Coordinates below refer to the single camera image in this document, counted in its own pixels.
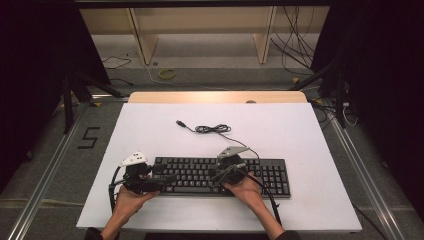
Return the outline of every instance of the white tabletop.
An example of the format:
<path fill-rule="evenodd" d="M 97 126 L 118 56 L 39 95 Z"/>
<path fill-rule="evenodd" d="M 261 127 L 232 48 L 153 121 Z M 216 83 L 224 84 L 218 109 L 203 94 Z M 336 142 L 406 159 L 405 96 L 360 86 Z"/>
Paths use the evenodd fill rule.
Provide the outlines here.
<path fill-rule="evenodd" d="M 77 227 L 105 226 L 111 216 L 108 184 L 119 163 L 135 151 L 142 151 L 148 164 L 153 164 L 158 156 L 216 157 L 226 147 L 238 145 L 218 134 L 192 133 L 176 120 L 192 129 L 227 124 L 231 132 L 226 136 L 249 146 L 261 158 L 284 158 L 292 197 L 276 202 L 286 229 L 362 229 L 308 103 L 124 104 Z M 255 157 L 251 152 L 240 155 Z M 269 201 L 265 202 L 271 210 Z M 148 201 L 124 228 L 145 232 L 264 231 L 251 211 L 235 198 L 160 195 Z"/>

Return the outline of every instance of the sleeve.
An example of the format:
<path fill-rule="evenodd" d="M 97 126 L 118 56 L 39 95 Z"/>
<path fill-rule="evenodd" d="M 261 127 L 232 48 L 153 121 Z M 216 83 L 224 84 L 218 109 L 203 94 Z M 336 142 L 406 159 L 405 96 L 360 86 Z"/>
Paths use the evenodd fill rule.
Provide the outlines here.
<path fill-rule="evenodd" d="M 296 231 L 285 231 L 276 240 L 301 240 Z"/>
<path fill-rule="evenodd" d="M 100 231 L 95 228 L 88 228 L 85 232 L 84 240 L 103 240 L 102 235 L 100 235 Z"/>

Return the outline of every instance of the black keyboard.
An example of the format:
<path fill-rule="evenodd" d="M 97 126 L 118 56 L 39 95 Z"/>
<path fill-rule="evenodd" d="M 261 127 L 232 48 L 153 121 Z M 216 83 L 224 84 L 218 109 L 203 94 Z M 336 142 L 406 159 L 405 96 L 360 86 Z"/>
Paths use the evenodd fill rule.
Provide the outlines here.
<path fill-rule="evenodd" d="M 289 198 L 290 186 L 284 159 L 242 159 L 249 172 L 253 172 L 274 198 Z M 152 178 L 177 175 L 177 181 L 165 187 L 161 196 L 233 196 L 232 193 L 216 181 L 210 181 L 210 166 L 217 164 L 216 158 L 175 158 L 156 157 L 155 164 L 166 164 L 161 174 L 152 174 Z M 263 198 L 268 198 L 260 188 Z"/>

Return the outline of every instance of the floor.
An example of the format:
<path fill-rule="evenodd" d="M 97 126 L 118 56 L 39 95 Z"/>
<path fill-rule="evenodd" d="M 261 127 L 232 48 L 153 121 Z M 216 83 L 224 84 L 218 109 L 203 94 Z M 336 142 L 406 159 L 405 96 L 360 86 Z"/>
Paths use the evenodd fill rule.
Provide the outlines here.
<path fill-rule="evenodd" d="M 313 34 L 306 37 L 311 46 L 317 38 Z M 93 39 L 108 68 L 109 77 L 115 79 L 112 87 L 124 93 L 287 89 L 297 79 L 302 80 L 310 74 L 297 62 L 282 57 L 272 44 L 267 63 L 259 64 L 252 36 L 245 34 L 160 36 L 148 68 L 141 64 L 132 36 L 93 36 Z M 171 80 L 160 79 L 159 71 L 168 68 L 173 69 L 176 76 Z M 319 98 L 316 92 L 319 84 L 317 81 L 303 90 L 309 99 Z M 97 95 L 93 100 L 97 104 L 78 104 L 74 100 L 78 121 L 71 134 L 63 134 L 64 110 L 58 106 L 33 148 L 32 160 L 21 165 L 0 195 L 0 239 L 12 236 L 15 223 L 28 216 L 21 213 L 36 194 L 41 194 L 38 207 L 29 211 L 31 214 L 25 218 L 23 225 L 27 228 L 20 239 L 83 239 L 85 231 L 75 227 L 76 221 L 125 102 L 125 99 L 104 97 L 107 94 L 95 88 L 91 91 Z M 331 103 L 332 99 L 325 99 L 322 104 Z M 366 126 L 361 125 L 360 119 L 354 125 L 355 115 L 347 115 L 349 123 L 354 126 L 347 124 L 346 129 L 338 130 L 331 113 L 320 108 L 315 108 L 315 111 L 350 199 L 370 221 L 358 211 L 363 231 L 355 234 L 301 233 L 302 239 L 384 239 L 376 228 L 387 239 L 423 239 L 423 222 L 390 170 L 382 164 L 384 159 L 370 141 Z M 93 141 L 87 140 L 87 137 L 97 138 L 91 148 Z M 63 152 L 56 151 L 64 145 L 67 147 Z M 365 179 L 369 176 L 375 185 L 377 201 L 370 187 L 363 182 L 364 175 Z M 42 179 L 47 179 L 44 189 L 41 189 Z M 386 210 L 394 218 L 394 224 L 384 221 Z M 125 231 L 121 239 L 143 239 L 143 236 L 143 233 Z"/>

